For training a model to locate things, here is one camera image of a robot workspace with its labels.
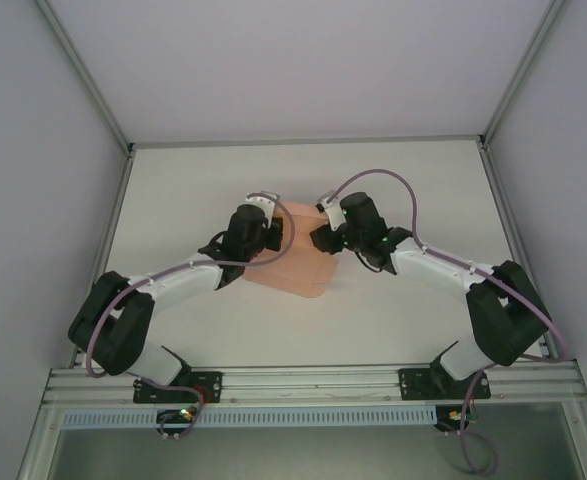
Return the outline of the aluminium table back rail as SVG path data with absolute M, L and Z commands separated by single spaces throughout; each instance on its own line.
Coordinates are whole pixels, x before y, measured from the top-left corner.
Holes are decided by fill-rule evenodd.
M 438 142 L 438 141 L 476 141 L 480 134 L 459 135 L 416 135 L 416 136 L 360 136 L 360 137 L 324 137 L 324 138 L 286 138 L 286 139 L 252 139 L 252 140 L 201 140 L 180 142 L 136 142 L 133 150 L 174 149 L 174 148 L 226 148 L 253 146 L 286 145 L 322 145 L 351 143 L 397 143 L 397 142 Z

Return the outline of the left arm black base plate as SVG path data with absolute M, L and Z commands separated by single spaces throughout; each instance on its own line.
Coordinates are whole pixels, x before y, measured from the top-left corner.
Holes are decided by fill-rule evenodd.
M 177 404 L 197 403 L 198 396 L 190 391 L 179 390 L 188 387 L 197 391 L 205 403 L 219 403 L 222 393 L 222 373 L 219 371 L 191 371 L 176 377 L 171 384 L 158 388 L 137 379 L 133 383 L 135 404 Z

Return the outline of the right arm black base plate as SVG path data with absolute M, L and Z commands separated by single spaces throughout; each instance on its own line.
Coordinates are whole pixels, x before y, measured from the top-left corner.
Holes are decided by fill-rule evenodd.
M 403 368 L 398 370 L 399 390 L 403 400 L 463 400 L 474 375 L 454 380 L 446 373 L 430 368 Z

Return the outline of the pink paper box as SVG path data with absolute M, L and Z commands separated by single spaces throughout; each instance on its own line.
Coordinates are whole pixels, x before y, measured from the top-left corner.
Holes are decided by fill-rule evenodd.
M 285 202 L 293 222 L 280 211 L 275 218 L 284 219 L 282 247 L 291 237 L 291 225 L 295 237 L 291 248 L 280 259 L 268 265 L 247 267 L 245 280 L 305 298 L 316 298 L 324 294 L 339 265 L 336 256 L 317 250 L 311 241 L 310 232 L 328 224 L 324 214 L 306 204 Z

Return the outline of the aluminium frame post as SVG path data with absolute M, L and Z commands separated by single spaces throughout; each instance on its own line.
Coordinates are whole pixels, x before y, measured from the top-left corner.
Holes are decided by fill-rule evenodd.
M 572 0 L 548 0 L 543 15 L 538 22 L 525 50 L 511 76 L 500 100 L 486 127 L 478 136 L 478 146 L 486 151 L 515 105 L 528 78 L 541 58 L 542 51 L 552 38 L 555 30 Z
M 42 14 L 47 28 L 52 33 L 62 52 L 68 61 L 74 74 L 77 76 L 81 87 L 88 95 L 101 121 L 104 123 L 110 136 L 117 144 L 120 151 L 129 157 L 132 152 L 132 143 L 124 134 L 122 127 L 109 107 L 100 91 L 93 75 L 89 71 L 86 62 L 82 58 L 78 48 L 72 40 L 67 28 L 63 24 L 59 14 L 50 0 L 32 0 L 35 7 Z

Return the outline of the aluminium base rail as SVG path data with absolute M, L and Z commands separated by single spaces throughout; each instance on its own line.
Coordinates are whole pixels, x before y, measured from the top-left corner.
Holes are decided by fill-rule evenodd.
M 329 367 L 232 367 L 218 370 L 211 388 L 222 406 L 399 405 L 400 365 Z M 517 362 L 487 372 L 488 404 L 560 403 L 587 399 L 585 381 L 574 362 Z M 112 407 L 133 403 L 131 377 L 89 377 L 79 368 L 49 374 L 44 406 Z

